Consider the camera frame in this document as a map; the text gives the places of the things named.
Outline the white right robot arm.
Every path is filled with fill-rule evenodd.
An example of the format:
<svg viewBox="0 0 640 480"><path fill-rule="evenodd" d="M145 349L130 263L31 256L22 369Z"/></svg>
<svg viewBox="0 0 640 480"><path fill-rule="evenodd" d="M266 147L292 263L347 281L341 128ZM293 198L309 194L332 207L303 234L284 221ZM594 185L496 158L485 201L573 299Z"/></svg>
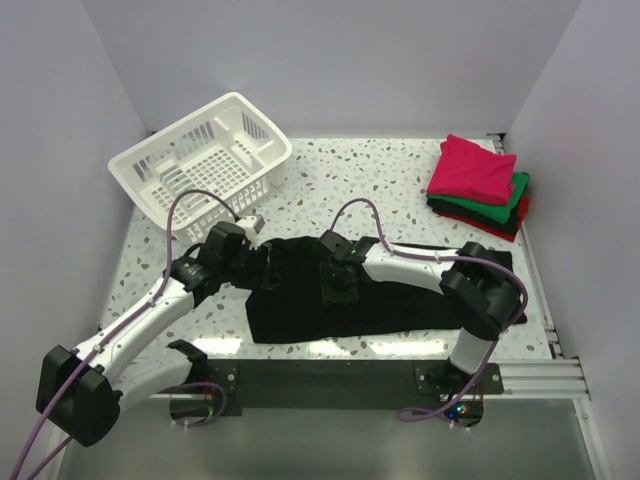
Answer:
<svg viewBox="0 0 640 480"><path fill-rule="evenodd" d="M448 386L469 392L502 334L528 303L523 282L475 242L459 250L428 250L365 237L357 242L328 230L319 239L320 285L326 306L361 302L366 283L402 284L443 297L461 321L445 369Z"/></svg>

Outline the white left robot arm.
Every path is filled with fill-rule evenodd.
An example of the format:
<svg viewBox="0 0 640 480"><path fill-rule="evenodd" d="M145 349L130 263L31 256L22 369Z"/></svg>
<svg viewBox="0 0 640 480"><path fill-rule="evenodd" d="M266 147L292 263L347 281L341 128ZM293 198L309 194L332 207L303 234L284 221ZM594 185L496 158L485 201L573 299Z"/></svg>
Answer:
<svg viewBox="0 0 640 480"><path fill-rule="evenodd" d="M88 447L106 436L126 407L155 391L175 384L185 392L200 390L207 380L207 357L182 340L171 343L154 372L142 379L123 374L164 330L223 285L251 289L257 284L258 235L264 225L260 215L215 224L204 243L173 260L117 321L72 349L51 349L42 362L37 411Z"/></svg>

